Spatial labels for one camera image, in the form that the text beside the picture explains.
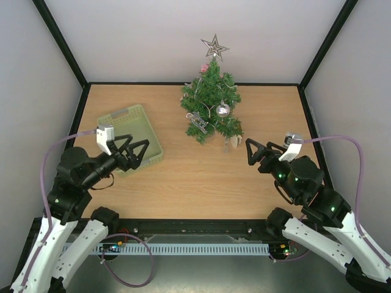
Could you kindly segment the light green plastic basket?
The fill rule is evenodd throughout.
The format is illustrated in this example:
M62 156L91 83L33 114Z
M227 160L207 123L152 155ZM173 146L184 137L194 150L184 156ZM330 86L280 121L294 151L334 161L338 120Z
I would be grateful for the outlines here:
M141 104L104 115L97 119L97 123L99 125L113 125L116 136L131 134L133 142L145 139L150 142L141 165L136 170L129 169L126 172L117 169L115 172L120 177L130 176L163 161L164 153L162 146Z

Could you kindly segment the silver bauble ornament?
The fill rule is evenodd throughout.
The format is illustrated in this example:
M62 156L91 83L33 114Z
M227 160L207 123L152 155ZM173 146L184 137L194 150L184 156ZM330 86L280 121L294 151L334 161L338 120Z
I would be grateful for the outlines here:
M218 117L225 118L230 114L230 106L221 101L219 105L216 106L216 114Z

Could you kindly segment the small green christmas tree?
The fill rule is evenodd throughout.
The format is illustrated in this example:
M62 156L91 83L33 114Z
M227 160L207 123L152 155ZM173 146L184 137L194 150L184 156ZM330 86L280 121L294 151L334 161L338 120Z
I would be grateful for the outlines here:
M207 134L202 133L190 120L186 135L195 139L201 145L207 139L220 134L230 140L233 136L243 136L241 121L234 116L235 107L242 102L238 93L238 86L230 73L221 72L221 66L216 58L208 62L209 69L205 73L199 72L198 77L181 88L182 97L180 106L187 113L198 112L208 122ZM230 106L230 114L221 118L216 114L216 106L224 101Z

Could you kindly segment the pink felt bow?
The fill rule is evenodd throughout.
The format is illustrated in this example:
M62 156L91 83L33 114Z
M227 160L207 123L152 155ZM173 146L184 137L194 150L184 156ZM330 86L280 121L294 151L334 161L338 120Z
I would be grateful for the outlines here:
M208 63L202 64L201 67L200 67L200 72L201 73L205 73L208 69L209 69L209 64Z

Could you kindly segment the silver star ornament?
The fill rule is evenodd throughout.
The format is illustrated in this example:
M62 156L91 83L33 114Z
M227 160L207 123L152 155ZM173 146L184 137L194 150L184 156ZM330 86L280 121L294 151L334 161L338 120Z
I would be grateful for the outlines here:
M219 59L221 62L224 61L222 53L230 50L230 48L222 46L219 43L217 34L214 34L211 41L201 39L201 42L208 48L206 57L213 57Z

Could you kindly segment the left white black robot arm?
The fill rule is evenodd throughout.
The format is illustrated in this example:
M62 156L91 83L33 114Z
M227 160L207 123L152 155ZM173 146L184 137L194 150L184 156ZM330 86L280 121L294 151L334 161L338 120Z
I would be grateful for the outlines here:
M117 230L119 214L99 207L76 240L63 249L92 199L89 191L117 168L137 169L150 144L147 139L133 142L130 134L97 137L103 149L99 156L90 157L78 146L61 155L53 187L43 196L46 214L38 236L11 292L65 292L93 248Z

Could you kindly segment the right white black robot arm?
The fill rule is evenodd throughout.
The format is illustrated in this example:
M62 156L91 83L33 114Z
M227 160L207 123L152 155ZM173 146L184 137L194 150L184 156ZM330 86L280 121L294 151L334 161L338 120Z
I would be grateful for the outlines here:
M303 143L297 134L287 134L282 146L247 139L248 163L258 164L259 173L272 175L278 193L289 204L301 206L301 212L333 238L282 208L275 208L266 219L267 234L294 241L322 257L359 292L390 292L390 255L366 233L348 202L323 184L324 172L299 154Z

